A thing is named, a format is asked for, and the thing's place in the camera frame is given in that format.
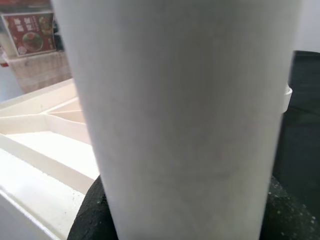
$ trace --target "red poster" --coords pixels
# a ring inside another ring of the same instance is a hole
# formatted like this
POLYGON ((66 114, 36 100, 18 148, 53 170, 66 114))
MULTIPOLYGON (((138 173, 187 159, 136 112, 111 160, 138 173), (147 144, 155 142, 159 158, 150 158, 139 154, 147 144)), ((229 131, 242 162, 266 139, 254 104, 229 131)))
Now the red poster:
POLYGON ((52 12, 3 14, 2 19, 18 56, 56 50, 52 12))

